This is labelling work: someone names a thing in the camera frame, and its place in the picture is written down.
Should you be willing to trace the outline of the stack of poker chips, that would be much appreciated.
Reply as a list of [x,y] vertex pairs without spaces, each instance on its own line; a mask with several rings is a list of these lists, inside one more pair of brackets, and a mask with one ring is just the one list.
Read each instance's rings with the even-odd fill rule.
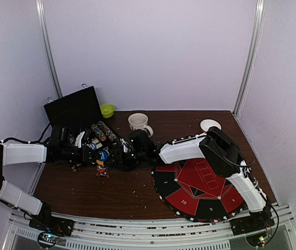
[[104,165],[104,162],[100,161],[100,160],[96,160],[96,170],[98,169],[107,169],[108,170],[108,167]]

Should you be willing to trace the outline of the blue small blind button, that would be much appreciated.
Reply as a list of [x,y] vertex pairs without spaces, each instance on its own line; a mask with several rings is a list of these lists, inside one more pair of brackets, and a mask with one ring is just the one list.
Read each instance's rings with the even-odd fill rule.
[[104,162],[108,159],[109,154],[106,151],[99,151],[99,160]]

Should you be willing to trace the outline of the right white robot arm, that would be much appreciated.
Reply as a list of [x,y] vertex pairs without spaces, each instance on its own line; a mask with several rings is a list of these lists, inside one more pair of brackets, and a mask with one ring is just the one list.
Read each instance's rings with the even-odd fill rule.
[[246,163],[238,145],[218,127],[161,145],[155,145],[145,129],[136,129],[129,134],[129,140],[126,152],[121,144],[113,148],[111,166],[130,171],[142,162],[160,166],[205,159],[213,173],[229,181],[243,198],[250,211],[248,226],[251,229],[260,229],[271,216],[271,202],[252,175],[250,164]]

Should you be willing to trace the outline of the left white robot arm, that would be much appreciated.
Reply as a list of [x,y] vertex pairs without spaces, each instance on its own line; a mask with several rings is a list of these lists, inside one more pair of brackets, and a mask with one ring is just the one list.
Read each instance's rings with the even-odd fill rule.
[[50,206],[5,180],[3,167],[17,164],[41,164],[66,160],[74,165],[99,159],[98,153],[87,144],[87,136],[70,133],[69,128],[54,126],[45,143],[7,138],[0,141],[0,201],[29,214],[44,231],[56,227]]

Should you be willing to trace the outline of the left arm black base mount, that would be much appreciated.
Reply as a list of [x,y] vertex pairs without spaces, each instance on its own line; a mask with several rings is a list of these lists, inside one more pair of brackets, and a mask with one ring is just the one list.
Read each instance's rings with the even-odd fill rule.
[[40,231],[52,233],[57,236],[71,236],[74,221],[60,217],[50,216],[48,219],[42,219],[40,216],[28,215],[31,219],[29,227]]

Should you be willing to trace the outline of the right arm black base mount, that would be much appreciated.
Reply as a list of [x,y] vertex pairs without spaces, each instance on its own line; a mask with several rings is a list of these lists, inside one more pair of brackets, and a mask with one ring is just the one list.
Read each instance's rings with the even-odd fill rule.
[[266,212],[250,212],[249,216],[234,218],[230,221],[233,235],[241,235],[263,230],[267,225],[275,225],[270,212],[268,214]]

